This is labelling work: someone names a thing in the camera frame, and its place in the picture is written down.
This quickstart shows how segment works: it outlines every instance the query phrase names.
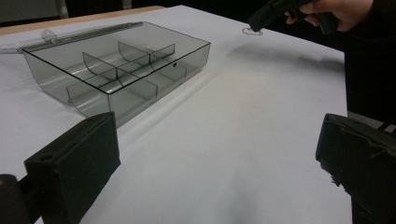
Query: black object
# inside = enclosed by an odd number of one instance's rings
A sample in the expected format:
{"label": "black object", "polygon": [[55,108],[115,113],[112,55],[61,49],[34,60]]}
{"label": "black object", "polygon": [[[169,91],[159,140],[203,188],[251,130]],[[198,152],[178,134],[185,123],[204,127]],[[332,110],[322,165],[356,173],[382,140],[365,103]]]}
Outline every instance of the black object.
{"label": "black object", "polygon": [[[25,166],[28,176],[19,184],[0,175],[0,223],[34,223],[40,215],[46,224],[79,223],[120,166],[114,114],[84,119]],[[3,222],[15,218],[23,219]]]}
{"label": "black object", "polygon": [[65,0],[70,18],[123,10],[122,0]]}
{"label": "black object", "polygon": [[[276,18],[283,16],[285,12],[289,12],[290,16],[296,18],[297,21],[303,20],[306,15],[300,12],[300,6],[305,5],[312,0],[271,0],[267,5],[261,7],[253,15],[247,19],[247,23],[254,32],[269,26]],[[330,35],[338,28],[337,19],[330,12],[317,14],[320,21],[322,33]]]}
{"label": "black object", "polygon": [[396,138],[354,119],[327,114],[316,154],[333,182],[373,223],[396,223]]}

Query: transparent compartment tray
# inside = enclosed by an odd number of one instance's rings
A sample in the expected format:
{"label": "transparent compartment tray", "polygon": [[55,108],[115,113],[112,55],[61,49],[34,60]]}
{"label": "transparent compartment tray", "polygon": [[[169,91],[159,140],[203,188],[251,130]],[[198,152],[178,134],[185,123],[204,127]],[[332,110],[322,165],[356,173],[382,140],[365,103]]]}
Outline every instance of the transparent compartment tray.
{"label": "transparent compartment tray", "polygon": [[120,127],[197,74],[209,49],[207,41],[136,22],[21,52],[46,93],[87,117],[114,111]]}

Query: sleeve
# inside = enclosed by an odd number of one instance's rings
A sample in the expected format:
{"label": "sleeve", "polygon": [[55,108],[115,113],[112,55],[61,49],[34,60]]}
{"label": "sleeve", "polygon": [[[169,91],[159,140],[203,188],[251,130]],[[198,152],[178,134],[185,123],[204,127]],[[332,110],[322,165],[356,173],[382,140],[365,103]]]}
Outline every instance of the sleeve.
{"label": "sleeve", "polygon": [[328,37],[345,53],[347,109],[382,121],[395,117],[396,1],[374,0],[364,22]]}
{"label": "sleeve", "polygon": [[329,36],[330,40],[345,53],[389,53],[396,51],[396,1],[374,0],[367,19],[354,29]]}

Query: white table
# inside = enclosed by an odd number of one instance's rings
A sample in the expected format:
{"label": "white table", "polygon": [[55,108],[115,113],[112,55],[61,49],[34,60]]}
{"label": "white table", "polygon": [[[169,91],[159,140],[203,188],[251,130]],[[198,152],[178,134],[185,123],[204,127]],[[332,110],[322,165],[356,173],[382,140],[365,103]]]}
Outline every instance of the white table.
{"label": "white table", "polygon": [[[53,27],[149,21],[212,43],[204,70],[118,129],[121,167],[81,223],[351,223],[350,197],[315,160],[326,113],[347,113],[343,53],[189,7]],[[0,45],[40,30],[1,35]],[[0,173],[84,117],[0,55]]]}

